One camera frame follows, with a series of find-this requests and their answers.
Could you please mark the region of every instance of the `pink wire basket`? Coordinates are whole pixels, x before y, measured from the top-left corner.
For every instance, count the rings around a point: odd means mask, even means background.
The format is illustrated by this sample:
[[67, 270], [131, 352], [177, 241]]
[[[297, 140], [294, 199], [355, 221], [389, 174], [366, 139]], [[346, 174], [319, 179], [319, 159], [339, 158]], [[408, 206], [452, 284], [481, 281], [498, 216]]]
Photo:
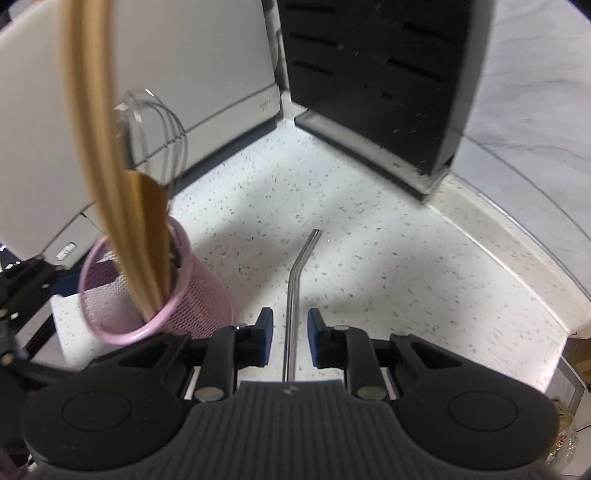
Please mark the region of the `pink wire basket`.
[[128, 345], [160, 331], [206, 338], [232, 324], [229, 292], [195, 257], [183, 227], [172, 217], [168, 224], [180, 268], [168, 302], [147, 323], [131, 300], [125, 276], [115, 268], [108, 237], [90, 250], [78, 283], [80, 307], [88, 327], [103, 342]]

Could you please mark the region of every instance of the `white countertop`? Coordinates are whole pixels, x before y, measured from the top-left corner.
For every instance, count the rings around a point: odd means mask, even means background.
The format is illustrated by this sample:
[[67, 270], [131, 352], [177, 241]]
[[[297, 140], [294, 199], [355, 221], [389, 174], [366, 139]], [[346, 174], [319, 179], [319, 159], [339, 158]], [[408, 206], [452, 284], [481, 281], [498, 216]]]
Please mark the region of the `white countertop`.
[[336, 375], [311, 365], [314, 306], [328, 325], [414, 333], [540, 390], [566, 341], [544, 303], [454, 223], [291, 121], [191, 184], [172, 214], [231, 290], [237, 322], [274, 310], [270, 365], [241, 378], [281, 378], [289, 269], [313, 228], [323, 234], [301, 277], [298, 380]]

